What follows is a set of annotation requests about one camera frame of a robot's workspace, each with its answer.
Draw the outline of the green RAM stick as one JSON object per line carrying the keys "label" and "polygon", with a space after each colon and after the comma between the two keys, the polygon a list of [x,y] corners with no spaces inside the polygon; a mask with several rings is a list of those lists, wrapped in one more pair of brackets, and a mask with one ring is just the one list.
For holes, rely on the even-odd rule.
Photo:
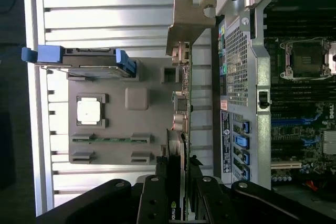
{"label": "green RAM stick", "polygon": [[71,142],[111,142],[111,143],[149,143],[150,138],[145,137],[126,137],[126,138],[109,138],[109,137],[97,137],[95,135],[91,136],[77,136],[72,137]]}

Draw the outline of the white expansion slot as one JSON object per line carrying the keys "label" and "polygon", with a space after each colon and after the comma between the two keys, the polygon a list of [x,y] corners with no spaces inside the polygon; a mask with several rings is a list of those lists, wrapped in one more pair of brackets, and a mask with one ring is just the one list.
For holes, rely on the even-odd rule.
{"label": "white expansion slot", "polygon": [[300,169],[302,162],[297,161],[274,161],[271,162],[271,169]]}

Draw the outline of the grey parts rack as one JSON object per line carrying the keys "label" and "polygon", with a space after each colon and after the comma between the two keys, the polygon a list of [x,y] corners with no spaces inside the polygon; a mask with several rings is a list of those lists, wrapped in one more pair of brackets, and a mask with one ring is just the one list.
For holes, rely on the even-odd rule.
{"label": "grey parts rack", "polygon": [[[134,78],[69,80],[69,161],[72,164],[153,165],[165,149],[172,127],[172,94],[181,88],[180,71],[167,58],[135,58]],[[97,98],[97,125],[77,121],[77,102]],[[145,137],[145,143],[71,142],[72,137]]]}

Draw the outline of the blue expansion slot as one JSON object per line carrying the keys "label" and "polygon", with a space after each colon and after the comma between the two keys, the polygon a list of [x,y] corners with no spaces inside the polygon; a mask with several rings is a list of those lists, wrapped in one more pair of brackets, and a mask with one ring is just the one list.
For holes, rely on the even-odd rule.
{"label": "blue expansion slot", "polygon": [[298,126],[298,125],[310,125],[317,119],[272,119],[272,126]]}

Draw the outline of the silver CPU chip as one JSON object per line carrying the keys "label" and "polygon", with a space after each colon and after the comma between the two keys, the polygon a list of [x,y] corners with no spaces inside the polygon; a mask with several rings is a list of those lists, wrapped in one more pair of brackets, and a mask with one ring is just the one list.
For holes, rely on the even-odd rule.
{"label": "silver CPU chip", "polygon": [[101,120],[101,103],[97,98],[82,98],[77,102],[77,121],[82,125],[97,125]]}

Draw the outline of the green motherboard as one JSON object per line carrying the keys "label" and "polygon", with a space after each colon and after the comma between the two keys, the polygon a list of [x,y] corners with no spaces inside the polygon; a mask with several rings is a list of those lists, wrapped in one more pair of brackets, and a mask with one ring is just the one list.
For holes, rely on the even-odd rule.
{"label": "green motherboard", "polygon": [[301,184],[330,194],[336,186],[336,155],[323,153],[323,133],[336,130],[336,74],[325,80],[289,81],[282,42],[316,37],[336,41],[336,8],[269,11],[264,45],[270,55],[272,119],[317,119],[310,125],[272,126],[271,162],[302,162],[300,169],[271,170],[272,185]]}

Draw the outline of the silver chipset heatsink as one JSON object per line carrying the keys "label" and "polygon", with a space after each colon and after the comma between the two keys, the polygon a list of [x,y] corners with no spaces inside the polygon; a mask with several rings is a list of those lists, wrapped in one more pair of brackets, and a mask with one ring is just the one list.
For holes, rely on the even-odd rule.
{"label": "silver chipset heatsink", "polygon": [[336,155],[336,130],[327,130],[323,133],[323,153]]}

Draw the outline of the open grey PC case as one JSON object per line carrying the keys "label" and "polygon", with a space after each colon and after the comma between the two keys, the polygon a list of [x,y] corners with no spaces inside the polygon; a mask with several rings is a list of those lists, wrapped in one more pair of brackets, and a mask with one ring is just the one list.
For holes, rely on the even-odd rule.
{"label": "open grey PC case", "polygon": [[336,0],[217,0],[212,31],[215,175],[226,187],[246,180],[336,219],[335,191],[271,183],[270,55],[265,15],[334,9]]}

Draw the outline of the hard disk with blue caddy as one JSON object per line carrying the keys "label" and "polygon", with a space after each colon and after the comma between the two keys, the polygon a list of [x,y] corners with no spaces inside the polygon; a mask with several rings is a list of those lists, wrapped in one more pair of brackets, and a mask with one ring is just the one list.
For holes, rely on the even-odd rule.
{"label": "hard disk with blue caddy", "polygon": [[80,78],[134,78],[137,64],[118,48],[64,48],[39,45],[36,51],[24,47],[22,61],[49,69],[67,70]]}

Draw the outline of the CPU socket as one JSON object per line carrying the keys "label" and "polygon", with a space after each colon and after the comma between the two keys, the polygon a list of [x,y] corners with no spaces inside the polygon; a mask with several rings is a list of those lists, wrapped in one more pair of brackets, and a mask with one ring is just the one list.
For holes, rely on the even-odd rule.
{"label": "CPU socket", "polygon": [[332,77],[325,56],[330,48],[326,38],[316,37],[304,40],[282,42],[285,51],[285,66],[280,77],[289,81],[325,80]]}

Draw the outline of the metal socket cover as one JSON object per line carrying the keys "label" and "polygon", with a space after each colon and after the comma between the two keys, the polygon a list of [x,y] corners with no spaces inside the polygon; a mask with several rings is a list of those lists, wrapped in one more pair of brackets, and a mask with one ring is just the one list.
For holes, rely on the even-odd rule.
{"label": "metal socket cover", "polygon": [[330,73],[336,74],[336,41],[330,42],[330,48],[325,56],[325,62],[330,69]]}

